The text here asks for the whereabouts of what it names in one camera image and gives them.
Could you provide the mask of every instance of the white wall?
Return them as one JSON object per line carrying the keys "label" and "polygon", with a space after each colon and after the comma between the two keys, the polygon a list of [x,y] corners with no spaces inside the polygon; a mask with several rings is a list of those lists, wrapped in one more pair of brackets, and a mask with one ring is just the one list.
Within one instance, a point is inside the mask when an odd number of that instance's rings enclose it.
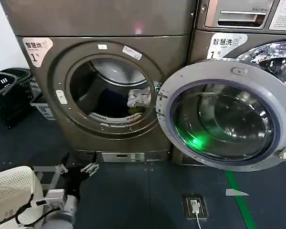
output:
{"label": "white wall", "polygon": [[0,5],[0,70],[9,67],[28,68],[28,64]]}

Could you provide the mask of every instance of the sticker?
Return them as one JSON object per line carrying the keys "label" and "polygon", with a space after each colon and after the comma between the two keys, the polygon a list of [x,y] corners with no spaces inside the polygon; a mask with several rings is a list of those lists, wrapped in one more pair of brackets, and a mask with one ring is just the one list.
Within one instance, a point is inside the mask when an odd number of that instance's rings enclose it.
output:
{"label": "sticker", "polygon": [[222,58],[247,40],[247,34],[217,32],[212,36],[207,59]]}
{"label": "sticker", "polygon": [[65,98],[64,92],[62,90],[56,90],[56,95],[61,104],[67,104],[67,100]]}
{"label": "sticker", "polygon": [[49,38],[24,37],[23,44],[32,64],[40,68],[47,52],[52,48],[53,42]]}
{"label": "sticker", "polygon": [[138,61],[141,59],[142,54],[135,51],[134,49],[129,48],[128,46],[124,46],[123,53],[133,57],[134,59],[137,59]]}
{"label": "sticker", "polygon": [[106,44],[98,44],[98,49],[108,49]]}
{"label": "sticker", "polygon": [[269,29],[286,31],[286,0],[280,0]]}

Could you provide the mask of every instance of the white power cord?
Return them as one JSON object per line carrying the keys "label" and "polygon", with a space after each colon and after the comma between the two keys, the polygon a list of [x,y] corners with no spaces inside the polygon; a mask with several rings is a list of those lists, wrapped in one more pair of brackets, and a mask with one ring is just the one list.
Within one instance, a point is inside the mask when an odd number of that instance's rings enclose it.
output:
{"label": "white power cord", "polygon": [[199,222],[199,219],[198,219],[198,213],[196,212],[196,213],[195,213],[195,215],[196,215],[196,219],[197,219],[198,227],[199,227],[199,229],[201,229],[200,222]]}
{"label": "white power cord", "polygon": [[192,212],[196,215],[198,227],[199,229],[201,229],[199,218],[198,218],[199,208],[200,208],[200,203],[198,203],[197,200],[195,199],[191,199],[191,209],[192,209]]}

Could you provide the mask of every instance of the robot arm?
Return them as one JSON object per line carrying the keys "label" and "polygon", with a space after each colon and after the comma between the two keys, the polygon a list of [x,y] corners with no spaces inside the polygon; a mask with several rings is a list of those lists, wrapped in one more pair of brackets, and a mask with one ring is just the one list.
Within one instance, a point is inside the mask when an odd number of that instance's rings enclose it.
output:
{"label": "robot arm", "polygon": [[[80,185],[83,181],[87,180],[93,175],[99,168],[96,158],[93,158],[93,162],[85,166],[66,168],[63,162],[57,166],[61,176],[65,180],[64,189],[51,189],[47,192],[46,197],[37,200],[30,201],[27,205],[20,208],[17,214],[21,214],[25,209],[48,205],[51,209],[45,213],[42,218],[45,218],[45,223],[41,226],[41,229],[72,229],[75,223],[75,215],[77,211],[77,204],[80,201]],[[33,227],[39,220],[30,225],[24,225],[25,227]]]}

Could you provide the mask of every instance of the metal screw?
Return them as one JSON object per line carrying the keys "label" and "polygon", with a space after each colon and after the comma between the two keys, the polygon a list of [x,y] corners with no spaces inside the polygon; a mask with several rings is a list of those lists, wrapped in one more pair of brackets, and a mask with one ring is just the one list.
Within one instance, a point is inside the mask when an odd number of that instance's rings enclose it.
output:
{"label": "metal screw", "polygon": [[203,5],[201,8],[201,11],[205,11],[206,10],[206,5]]}

